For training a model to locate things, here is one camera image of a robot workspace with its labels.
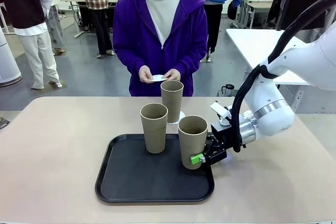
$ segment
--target white card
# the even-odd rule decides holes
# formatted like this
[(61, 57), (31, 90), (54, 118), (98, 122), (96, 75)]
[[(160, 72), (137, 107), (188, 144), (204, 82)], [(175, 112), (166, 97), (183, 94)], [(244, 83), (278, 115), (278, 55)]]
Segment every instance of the white card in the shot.
[(153, 76), (153, 80), (152, 80), (152, 81), (154, 81), (154, 82), (160, 82), (160, 81), (165, 81), (165, 80), (167, 80), (167, 78), (165, 78), (165, 79), (162, 79), (162, 77), (163, 77), (163, 75), (162, 75), (162, 74), (157, 74), (157, 75), (154, 75), (154, 76)]

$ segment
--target white pants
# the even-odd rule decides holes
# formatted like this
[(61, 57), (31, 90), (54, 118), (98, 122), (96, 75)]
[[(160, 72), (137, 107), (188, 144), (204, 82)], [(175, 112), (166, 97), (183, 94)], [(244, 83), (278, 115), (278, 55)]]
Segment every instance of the white pants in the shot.
[(43, 89), (43, 66), (39, 53), (42, 56), (43, 63), (47, 69), (49, 81), (59, 82), (58, 73), (56, 70), (56, 62), (52, 53), (51, 41), (48, 31), (43, 34), (33, 36), (21, 36), (19, 39), (23, 44), (26, 56), (31, 70), (34, 74), (34, 84), (32, 88)]

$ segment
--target white desk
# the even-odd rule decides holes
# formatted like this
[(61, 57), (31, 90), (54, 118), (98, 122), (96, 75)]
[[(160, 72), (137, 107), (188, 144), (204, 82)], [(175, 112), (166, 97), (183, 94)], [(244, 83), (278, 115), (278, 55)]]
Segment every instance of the white desk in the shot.
[[(260, 30), (260, 29), (227, 29), (226, 33), (231, 38), (233, 43), (241, 55), (246, 60), (248, 67), (246, 73), (250, 73), (252, 68), (255, 68), (263, 60), (265, 60), (273, 51), (280, 36), (284, 31), (276, 30)], [(294, 37), (286, 46), (285, 50), (294, 45), (303, 45), (304, 42)], [(299, 76), (291, 71), (287, 71), (282, 76), (274, 79), (276, 85), (298, 85), (291, 107), (295, 112), (300, 104), (304, 94), (304, 88), (309, 85)]]
[[(74, 5), (73, 5), (73, 2), (76, 2), (77, 5), (79, 7), (81, 7), (81, 5), (78, 4), (78, 2), (85, 2), (85, 0), (61, 0), (61, 1), (64, 1), (64, 2), (69, 2), (70, 3), (70, 7), (71, 7), (71, 11), (72, 11), (72, 14), (74, 15), (74, 20), (75, 20), (75, 25), (76, 25), (76, 29), (77, 29), (77, 34), (74, 36), (75, 39), (78, 38), (79, 36), (81, 36), (84, 31), (80, 30), (79, 26), (78, 26), (78, 18), (77, 18), (77, 15), (76, 15), (76, 12), (74, 10)], [(109, 8), (114, 8), (114, 6), (112, 6), (114, 3), (116, 3), (118, 0), (109, 0)]]
[(249, 28), (252, 29), (256, 13), (268, 13), (272, 7), (273, 0), (241, 0), (239, 12), (237, 12), (234, 25), (237, 28), (247, 28), (249, 17), (251, 23)]

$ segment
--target beige paper cup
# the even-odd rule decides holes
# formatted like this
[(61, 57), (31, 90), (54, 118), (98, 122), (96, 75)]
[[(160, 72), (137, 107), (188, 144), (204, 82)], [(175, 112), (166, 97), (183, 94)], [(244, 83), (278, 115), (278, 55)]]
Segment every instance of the beige paper cup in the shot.
[(208, 123), (200, 116), (187, 116), (178, 123), (181, 159), (185, 168), (195, 170), (201, 164), (192, 165), (190, 157), (202, 153), (208, 133)]
[(150, 103), (140, 110), (146, 149), (157, 154), (164, 150), (166, 143), (168, 109), (159, 103)]
[(168, 109), (168, 122), (176, 123), (180, 119), (183, 83), (164, 81), (161, 83), (162, 103)]

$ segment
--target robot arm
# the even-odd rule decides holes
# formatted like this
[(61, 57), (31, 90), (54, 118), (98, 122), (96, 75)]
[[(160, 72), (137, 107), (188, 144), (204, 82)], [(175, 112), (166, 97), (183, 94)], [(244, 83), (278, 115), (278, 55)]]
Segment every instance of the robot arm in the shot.
[[(283, 52), (265, 65), (271, 74), (280, 76), (290, 70), (310, 85), (324, 90), (336, 90), (336, 23), (317, 41), (296, 46)], [(294, 113), (275, 86), (262, 75), (254, 81), (245, 100), (258, 120), (257, 138), (273, 136), (291, 127)]]
[[(315, 17), (323, 11), (321, 6), (329, 6), (335, 2), (336, 0), (320, 0), (301, 15), (309, 17), (309, 12), (312, 12), (311, 16)], [(309, 20), (302, 22), (299, 18), (298, 27), (302, 29)], [(295, 26), (296, 24), (293, 23), (289, 27), (290, 33), (297, 32)], [(202, 162), (214, 164), (226, 157), (226, 150), (229, 148), (233, 147), (236, 152), (239, 152), (241, 146), (245, 148), (248, 143), (265, 136), (276, 135), (292, 126), (295, 114), (273, 82), (273, 78), (286, 71), (291, 70), (317, 88), (336, 90), (335, 37), (336, 23), (313, 43), (295, 46), (278, 55), (272, 53), (252, 71), (248, 80), (240, 87), (233, 109), (231, 106), (224, 108), (214, 103), (211, 108), (218, 114), (220, 121), (211, 124), (213, 136), (210, 136), (206, 142)], [(290, 38), (284, 36), (279, 41), (286, 42)], [(278, 49), (282, 51), (283, 48), (276, 47), (273, 52)], [(239, 115), (239, 103), (242, 102), (242, 98), (245, 98), (250, 111)]]

